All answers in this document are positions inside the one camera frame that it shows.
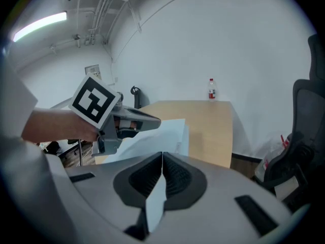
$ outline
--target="plastic bottle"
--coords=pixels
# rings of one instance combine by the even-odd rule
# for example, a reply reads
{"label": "plastic bottle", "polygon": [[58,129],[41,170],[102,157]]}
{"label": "plastic bottle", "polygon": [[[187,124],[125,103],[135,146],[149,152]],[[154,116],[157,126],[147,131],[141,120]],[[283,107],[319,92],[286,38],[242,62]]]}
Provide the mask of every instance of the plastic bottle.
{"label": "plastic bottle", "polygon": [[208,89],[209,89],[209,101],[215,101],[215,93],[216,93],[217,86],[213,79],[210,79]]}

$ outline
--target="floor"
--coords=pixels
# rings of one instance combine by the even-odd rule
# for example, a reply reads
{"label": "floor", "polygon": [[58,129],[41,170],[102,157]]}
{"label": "floor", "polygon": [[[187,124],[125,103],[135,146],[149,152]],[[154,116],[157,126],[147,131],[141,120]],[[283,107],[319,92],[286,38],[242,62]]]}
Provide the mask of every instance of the floor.
{"label": "floor", "polygon": [[[91,156],[92,144],[86,144],[82,147],[82,165],[94,165],[95,158]],[[80,166],[79,148],[73,149],[66,154],[66,157],[61,158],[63,166],[74,167]]]}
{"label": "floor", "polygon": [[230,163],[230,168],[240,172],[245,175],[247,178],[252,178],[254,175],[255,168],[258,166],[258,163],[244,161],[236,158],[232,158]]}
{"label": "floor", "polygon": [[[94,165],[95,159],[91,156],[92,145],[86,144],[82,147],[82,164],[85,165]],[[64,167],[74,167],[79,166],[79,148],[76,148],[66,154],[65,158],[62,158],[62,163]],[[254,175],[255,168],[258,163],[244,161],[236,158],[232,158],[230,168],[240,172],[245,175],[247,178],[252,178]]]}

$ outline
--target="wooden desk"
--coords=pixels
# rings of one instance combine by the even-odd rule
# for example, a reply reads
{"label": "wooden desk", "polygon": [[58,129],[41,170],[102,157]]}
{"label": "wooden desk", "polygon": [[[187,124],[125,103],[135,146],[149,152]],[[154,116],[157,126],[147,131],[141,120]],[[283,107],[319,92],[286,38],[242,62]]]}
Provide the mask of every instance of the wooden desk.
{"label": "wooden desk", "polygon": [[233,122],[229,102],[158,101],[140,110],[161,120],[184,118],[189,127],[189,156],[230,167]]}

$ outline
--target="ceiling light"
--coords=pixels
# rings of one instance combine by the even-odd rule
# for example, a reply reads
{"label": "ceiling light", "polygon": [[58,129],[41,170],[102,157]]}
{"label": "ceiling light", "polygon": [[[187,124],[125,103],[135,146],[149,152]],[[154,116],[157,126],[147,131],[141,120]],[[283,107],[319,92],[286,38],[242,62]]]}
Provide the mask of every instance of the ceiling light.
{"label": "ceiling light", "polygon": [[55,22],[60,22],[63,20],[67,19],[67,13],[63,12],[63,13],[59,13],[59,14],[54,14],[45,18],[42,18],[36,22],[31,23],[30,25],[27,25],[26,27],[24,27],[23,29],[21,29],[20,31],[18,31],[15,36],[13,41],[17,42],[20,38],[24,37],[25,35],[28,35],[29,33],[44,27],[46,25],[55,23]]}

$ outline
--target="white plastic bag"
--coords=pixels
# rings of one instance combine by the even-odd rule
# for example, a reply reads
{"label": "white plastic bag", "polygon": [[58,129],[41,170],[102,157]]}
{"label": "white plastic bag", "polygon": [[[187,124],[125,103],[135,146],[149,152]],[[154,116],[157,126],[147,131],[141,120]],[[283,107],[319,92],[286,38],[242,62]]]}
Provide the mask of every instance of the white plastic bag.
{"label": "white plastic bag", "polygon": [[288,139],[284,141],[282,135],[280,139],[281,140],[275,140],[275,142],[271,144],[270,151],[265,155],[265,157],[262,159],[262,161],[258,164],[258,166],[255,169],[255,176],[261,181],[264,181],[265,170],[267,169],[269,163],[274,158],[279,156],[289,145]]}

